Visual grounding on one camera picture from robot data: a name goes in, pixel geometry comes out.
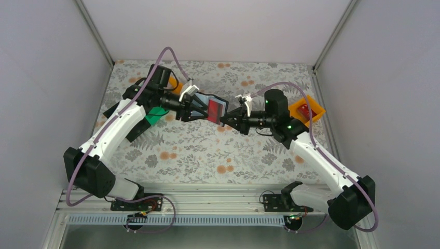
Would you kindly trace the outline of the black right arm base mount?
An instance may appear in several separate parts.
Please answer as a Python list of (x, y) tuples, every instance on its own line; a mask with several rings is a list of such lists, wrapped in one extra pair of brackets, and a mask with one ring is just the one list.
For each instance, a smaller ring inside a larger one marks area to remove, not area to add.
[(259, 197), (259, 202), (263, 205), (264, 211), (269, 213), (313, 212), (312, 208), (296, 205), (291, 199), (287, 199), (284, 195), (276, 194), (271, 191), (263, 192)]

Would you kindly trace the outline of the black leather card holder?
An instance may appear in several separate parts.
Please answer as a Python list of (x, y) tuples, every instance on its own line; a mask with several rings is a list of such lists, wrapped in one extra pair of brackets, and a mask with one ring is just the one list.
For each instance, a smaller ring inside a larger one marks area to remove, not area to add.
[(205, 105), (207, 109), (207, 121), (215, 123), (220, 126), (225, 124), (220, 121), (220, 118), (227, 113), (229, 102), (213, 94), (196, 93), (197, 96)]

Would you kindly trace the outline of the red card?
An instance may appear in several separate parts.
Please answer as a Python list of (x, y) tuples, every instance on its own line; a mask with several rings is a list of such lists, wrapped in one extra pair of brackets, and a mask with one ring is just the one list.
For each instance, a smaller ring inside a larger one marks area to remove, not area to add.
[(215, 123), (217, 125), (221, 125), (220, 118), (224, 114), (224, 107), (225, 104), (215, 101), (215, 100), (209, 100), (208, 102), (208, 118), (207, 121)]

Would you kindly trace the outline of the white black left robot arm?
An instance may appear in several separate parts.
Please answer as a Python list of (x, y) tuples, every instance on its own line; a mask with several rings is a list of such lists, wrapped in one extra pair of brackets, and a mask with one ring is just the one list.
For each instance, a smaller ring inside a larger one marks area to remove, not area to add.
[(131, 85), (123, 94), (103, 126), (78, 149), (68, 148), (63, 157), (69, 180), (68, 190), (76, 186), (90, 195), (123, 199), (131, 210), (144, 204), (139, 184), (117, 177), (109, 161), (124, 139), (136, 139), (150, 127), (147, 114), (154, 107), (176, 113), (176, 119), (189, 122), (208, 117), (208, 105), (197, 97), (198, 88), (189, 80), (179, 95), (167, 88), (173, 71), (153, 64), (144, 82)]

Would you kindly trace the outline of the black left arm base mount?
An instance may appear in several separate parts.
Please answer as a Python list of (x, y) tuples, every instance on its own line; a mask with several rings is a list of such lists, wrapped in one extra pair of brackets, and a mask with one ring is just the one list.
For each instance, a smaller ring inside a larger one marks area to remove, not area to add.
[(130, 212), (159, 212), (162, 208), (163, 194), (161, 193), (145, 193), (147, 200), (137, 202), (127, 202), (121, 200), (114, 200), (111, 203), (111, 211), (130, 211)]

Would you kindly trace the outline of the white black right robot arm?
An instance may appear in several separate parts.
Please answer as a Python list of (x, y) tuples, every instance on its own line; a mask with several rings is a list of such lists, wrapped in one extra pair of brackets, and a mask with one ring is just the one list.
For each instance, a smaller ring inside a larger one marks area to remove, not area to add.
[(250, 128), (269, 128), (277, 142), (309, 163), (328, 186), (321, 189), (302, 182), (290, 184), (281, 197), (285, 210), (294, 211), (299, 206), (306, 206), (322, 211), (344, 230), (357, 228), (359, 221), (373, 214), (373, 226), (359, 230), (372, 232), (377, 229), (379, 216), (375, 207), (374, 180), (369, 176), (360, 177), (323, 148), (315, 140), (312, 126), (290, 114), (283, 91), (269, 89), (264, 92), (264, 111), (251, 110), (252, 96), (249, 94), (239, 95), (238, 99), (240, 107), (227, 111), (227, 101), (211, 94), (193, 93), (190, 96), (190, 118), (213, 117), (241, 134), (248, 134)]

